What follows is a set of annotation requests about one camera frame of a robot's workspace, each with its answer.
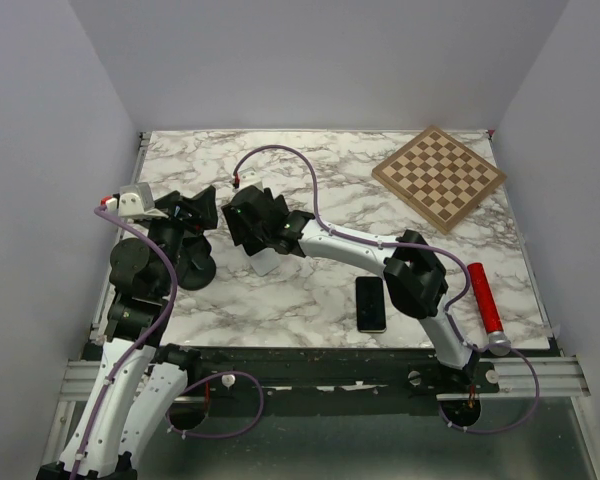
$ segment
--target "marble tabletop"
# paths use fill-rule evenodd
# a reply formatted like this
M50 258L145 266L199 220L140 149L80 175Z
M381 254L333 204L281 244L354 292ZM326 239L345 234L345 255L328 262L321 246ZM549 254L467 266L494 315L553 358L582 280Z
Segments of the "marble tabletop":
M482 262L513 345L548 348L550 331L540 314L503 187L449 235L443 235L371 178L374 166L417 133L154 132L139 181L149 183L155 198L172 190L191 196L214 185L219 207L232 196L231 172L245 153L274 143L299 149L316 169L320 210L326 221L378 235L417 230L429 244L455 253L465 263ZM451 133L494 163L486 133ZM309 172L291 154L267 151L252 157L243 168L247 167L256 169L274 195L283 194L290 209L312 211ZM354 282L368 274L355 267L327 259L283 256L276 270L259 277L241 249L233 246L224 218L219 217L218 229L207 232L218 267L216 278L197 292L179 290L163 344L431 347L418 321L393 308L386 288L387 331L373 335L357 331ZM462 288L464 277L447 258L441 260L453 295ZM486 343L471 292L453 311L471 340Z

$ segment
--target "checkered pattern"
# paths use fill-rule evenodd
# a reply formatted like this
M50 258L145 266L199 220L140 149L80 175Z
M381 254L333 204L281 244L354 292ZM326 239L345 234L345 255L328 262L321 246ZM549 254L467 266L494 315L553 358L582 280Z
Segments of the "checkered pattern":
M436 127L429 127L374 168L373 177L443 233L449 233L506 178Z

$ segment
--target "cable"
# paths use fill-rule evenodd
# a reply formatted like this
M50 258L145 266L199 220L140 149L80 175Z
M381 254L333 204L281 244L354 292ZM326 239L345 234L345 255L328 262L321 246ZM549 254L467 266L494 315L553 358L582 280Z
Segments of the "cable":
M244 162L246 162L250 157L252 157L253 155L255 155L256 153L260 153L263 152L265 150L285 150L289 153L294 154L296 157L298 157L300 160L302 160L305 165L307 166L307 168L309 169L309 173L311 174L311 181L313 184L313 214L316 217L316 222L318 222L318 225L320 225L320 228L324 229L325 231L328 231L331 235L334 235L336 237L340 237L343 238L345 240L350 240L353 242L357 242L357 243L361 243L363 245L369 245L372 247L377 247L378 244L372 240L368 240L366 238L361 238L361 237L357 237L355 235L350 235L347 233L342 233L339 232L338 230L329 227L320 217L320 208L318 207L318 178L316 176L316 171L313 168L313 165L311 165L311 162L309 161L309 159L307 157L305 157L301 152L299 152L298 150L296 150L295 148L291 148L291 147L287 147L285 145L263 145L262 147L258 147L254 150L251 150L249 153L247 153L244 157L242 157L240 159L240 161L237 163L236 167L233 169L233 177L234 177L234 185L237 187L239 185L239 181L240 181L240 177L238 175L238 170L240 169L240 167L242 166L242 164ZM441 248L438 247L433 247L431 245L421 245L419 243L406 243L406 242L389 242L389 243L383 243L382 244L384 247L389 247L389 248L418 248L420 250L427 250L430 252L434 252L434 253L439 253L440 255L444 255L447 258L450 258L451 260L453 260L462 270L462 273L464 274L464 279L465 279L465 284L464 287L462 288L462 290L460 291L459 294L457 294L455 297L453 297L451 300L449 300L443 307L444 313L447 317L447 319L449 320L449 324L451 325L451 328L453 329L454 334L456 335L456 337L458 337L458 340L463 344L463 345L467 345L469 346L469 348L471 348L473 351L477 352L477 353L483 353L486 349L490 348L492 345L487 345L484 348L480 348L477 345L468 342L464 336L462 335L462 332L460 332L460 329L458 328L458 325L456 324L455 319L453 318L453 315L451 314L451 312L449 311L450 307L456 303L458 300L460 300L462 297L464 297L467 292L469 291L469 285L471 285L471 276L469 275L469 270L467 269L467 266L462 262L462 260L460 260L457 256L455 256L453 253L448 252L446 250L443 250ZM538 375L536 374L535 369L533 368L533 365L531 365L531 362L529 362L529 360L518 350L514 349L514 348L510 348L511 352L513 352L515 355L519 356L529 367L529 370L531 371L531 375L533 376L533 380L535 382L536 385L536 395L535 395L535 401L533 402L533 405L531 406L531 408L529 409L529 411L517 422L511 424L508 427L502 427L499 429L495 429L495 430L470 430L470 429L465 429L464 427L461 427L459 425L455 425L454 423L452 423L446 416L442 416L442 418L444 420L446 420L447 424L452 427L455 428L457 430L461 430L461 431L466 431L466 432L470 432L470 433L474 433L474 434L490 434L490 433L501 433L501 432L505 432L508 430L511 430L512 428L518 427L519 425L521 425L522 423L526 422L529 418L531 418L531 416L533 415L533 413L535 412L538 403L539 403L539 399L540 399L540 383L538 381Z
M96 398L96 401L93 404L93 409L91 410L91 414L89 415L89 420L87 421L87 426L84 429L84 433L82 435L82 440L80 442L80 446L78 447L78 450L76 451L76 456L84 455L84 451L86 450L87 443L89 441L89 436L91 435L91 431L93 430L93 427L96 423L96 419L98 418L98 412L100 411L100 408L102 407L102 403L104 402L104 398L107 394L107 390L109 390L109 385L113 382L113 380L114 380L116 374L118 373L118 371L120 370L120 368L122 368L122 365L124 364L125 360L127 358L129 358L129 356L137 348L144 345L147 338L149 338L149 336L153 332L155 332L156 329L158 329L160 327L162 322L164 322L167 318L169 318L169 315L171 315L171 311L173 310L173 306L176 302L176 293L178 291L178 277L176 275L175 269L173 268L173 264L171 263L171 260L169 260L169 257L167 257L167 255L160 249L160 247L158 247L158 245L156 245L155 242L153 242L151 239L149 239L146 235L143 235L135 228L131 227L130 225L127 225L122 220L120 220L118 217L111 215L110 213L107 213L105 211L106 209L107 209L106 205L100 205L93 211L93 213L95 213L100 218L104 218L106 221L113 223L114 225L117 225L118 227L122 228L123 230L129 232L131 235L134 235L135 237L140 239L143 243L145 243L151 250L153 250L158 255L158 257L160 257L160 260L162 260L165 267L167 268L167 272L169 272L169 278L171 280L171 293L169 294L169 300L167 302L165 309L158 316L158 318L156 319L154 324L151 325L142 335L140 335L140 337L138 337L138 339L133 343L133 345L131 345L127 349L127 351L122 354L120 359L113 365L113 368L111 369L111 372L109 372L109 375L106 376L107 382L104 385L102 385L102 388L100 389L100 393L98 394L98 397ZM73 468L71 469L71 474L69 475L69 480L76 479L76 477L78 476L79 468L80 468L80 460L78 458L76 458L75 462L73 463Z
M208 377L205 377L202 380L198 380L196 383L190 385L189 387L187 387L185 389L184 392L182 392L182 394L190 392L191 390L198 388L200 385L203 385L215 378L222 377L224 375L236 375L238 377L246 377L249 380L251 380L254 383L254 385L256 386L256 388L258 389L258 394L260 395L260 404L258 406L258 412L256 413L255 417L253 417L253 420L251 420L251 423L249 423L246 427L242 427L241 429L236 430L235 432L219 433L219 434L196 433L196 432L189 432L188 430L178 430L176 427L173 426L173 423L171 423L171 415L169 412L167 412L166 418L167 418L167 422L169 423L168 431L174 431L174 432L182 434L183 436L193 437L193 438L221 439L221 438L237 437L238 435L242 435L243 433L251 430L255 426L255 424L258 423L258 420L260 420L260 417L262 416L262 411L264 410L264 391L262 390L262 385L260 385L260 382L258 382L256 377L254 377L253 375L250 375L245 372L238 372L238 371L214 373L213 375L209 375Z

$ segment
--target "gray floor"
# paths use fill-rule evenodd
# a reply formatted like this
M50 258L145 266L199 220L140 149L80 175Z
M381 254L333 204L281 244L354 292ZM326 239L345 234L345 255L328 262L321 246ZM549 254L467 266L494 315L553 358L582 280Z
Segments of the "gray floor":
M476 426L519 418L527 401L492 401ZM211 419L227 431L246 419ZM141 480L594 479L568 399L543 400L527 425L475 436L437 417L263 418L231 440L183 441L159 428L139 468Z

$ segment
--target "gray backdrop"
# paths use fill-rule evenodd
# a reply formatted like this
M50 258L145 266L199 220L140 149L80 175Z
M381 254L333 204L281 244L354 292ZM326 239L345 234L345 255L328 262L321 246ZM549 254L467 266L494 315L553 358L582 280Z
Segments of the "gray backdrop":
M600 420L600 0L572 0L495 136L551 323Z
M66 0L0 0L0 480L35 478L86 338L135 129Z
M566 0L72 0L143 129L494 128Z

